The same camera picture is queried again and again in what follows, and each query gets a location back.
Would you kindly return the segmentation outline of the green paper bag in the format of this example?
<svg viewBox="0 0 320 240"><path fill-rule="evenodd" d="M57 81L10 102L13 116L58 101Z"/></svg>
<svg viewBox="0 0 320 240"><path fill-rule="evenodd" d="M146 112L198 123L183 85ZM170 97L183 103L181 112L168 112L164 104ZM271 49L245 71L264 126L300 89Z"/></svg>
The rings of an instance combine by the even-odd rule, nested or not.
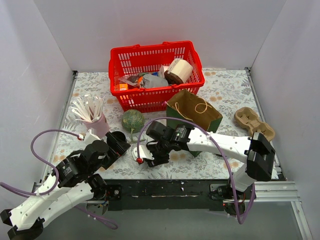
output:
<svg viewBox="0 0 320 240"><path fill-rule="evenodd" d="M181 119L193 122L206 130L215 133L223 119L222 114L205 99L182 90L175 94L167 103L166 116L178 120L168 119L167 126L175 128L182 124Z"/></svg>

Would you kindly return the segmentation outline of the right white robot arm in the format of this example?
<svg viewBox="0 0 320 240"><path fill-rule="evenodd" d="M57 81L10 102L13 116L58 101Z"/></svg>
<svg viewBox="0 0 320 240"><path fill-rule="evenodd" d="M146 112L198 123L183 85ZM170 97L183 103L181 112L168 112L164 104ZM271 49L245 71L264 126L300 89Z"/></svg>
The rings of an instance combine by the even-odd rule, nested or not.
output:
<svg viewBox="0 0 320 240"><path fill-rule="evenodd" d="M168 163L171 151L208 152L236 159L243 166L233 173L226 186L227 195L237 199L254 182L272 178L276 151L260 132L252 136L229 136L201 131L198 127L179 124L175 128L154 121L146 130L152 138L145 147L150 167Z"/></svg>

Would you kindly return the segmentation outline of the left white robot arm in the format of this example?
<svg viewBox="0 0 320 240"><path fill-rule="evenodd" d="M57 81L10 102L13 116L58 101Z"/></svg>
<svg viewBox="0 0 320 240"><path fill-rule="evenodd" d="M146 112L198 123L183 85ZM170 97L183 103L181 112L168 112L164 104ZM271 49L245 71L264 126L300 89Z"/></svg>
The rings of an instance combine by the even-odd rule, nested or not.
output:
<svg viewBox="0 0 320 240"><path fill-rule="evenodd" d="M73 151L58 165L51 165L52 173L36 191L29 193L1 183L1 187L26 198L17 207L0 213L2 222L11 227L9 239L36 239L52 220L84 201L106 204L120 198L122 188L108 185L97 170L108 169L130 149L125 135L107 132L106 140L94 134L74 136L85 142L85 149Z"/></svg>

